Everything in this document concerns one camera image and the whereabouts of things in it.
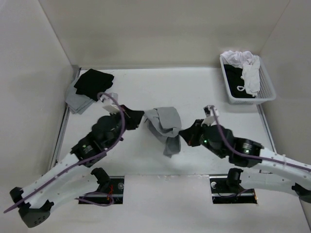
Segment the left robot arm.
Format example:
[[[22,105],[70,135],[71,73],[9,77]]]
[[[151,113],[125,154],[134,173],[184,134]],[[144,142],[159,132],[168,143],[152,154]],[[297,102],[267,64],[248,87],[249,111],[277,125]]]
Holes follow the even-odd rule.
[[[123,140],[121,132],[135,130],[144,115],[125,105],[121,109],[107,107],[91,131],[73,146],[55,167],[27,187],[15,187],[10,196],[28,228],[42,224],[50,214],[64,203],[88,193],[105,193],[110,177],[95,164],[106,157],[111,147]]]

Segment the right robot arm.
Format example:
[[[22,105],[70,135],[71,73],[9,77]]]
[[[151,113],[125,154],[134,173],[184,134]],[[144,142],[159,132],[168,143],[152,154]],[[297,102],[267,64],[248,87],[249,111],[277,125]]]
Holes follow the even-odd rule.
[[[247,189],[279,191],[311,201],[311,166],[279,155],[262,144],[233,135],[220,124],[208,126],[201,119],[181,130],[188,146],[203,146],[221,159],[235,165],[227,179],[215,185],[237,195]]]

